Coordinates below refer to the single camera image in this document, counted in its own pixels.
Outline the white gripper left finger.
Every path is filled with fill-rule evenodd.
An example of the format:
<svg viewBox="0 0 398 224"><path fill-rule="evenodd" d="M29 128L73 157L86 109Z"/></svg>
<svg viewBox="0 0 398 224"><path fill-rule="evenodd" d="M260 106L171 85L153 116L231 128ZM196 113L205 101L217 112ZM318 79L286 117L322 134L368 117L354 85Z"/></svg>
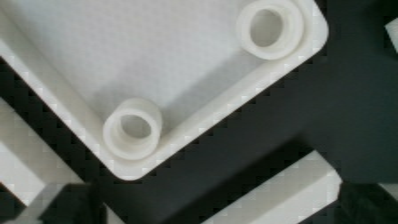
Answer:
<svg viewBox="0 0 398 224"><path fill-rule="evenodd" d="M89 224L89 186L2 99L0 183L25 205L4 224Z"/></svg>

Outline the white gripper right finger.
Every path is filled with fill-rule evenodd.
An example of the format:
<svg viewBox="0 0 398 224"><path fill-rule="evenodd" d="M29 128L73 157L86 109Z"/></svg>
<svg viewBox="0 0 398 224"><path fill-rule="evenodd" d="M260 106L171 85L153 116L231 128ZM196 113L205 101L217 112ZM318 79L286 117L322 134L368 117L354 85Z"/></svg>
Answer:
<svg viewBox="0 0 398 224"><path fill-rule="evenodd" d="M299 224L338 200L342 177L313 151L203 224Z"/></svg>

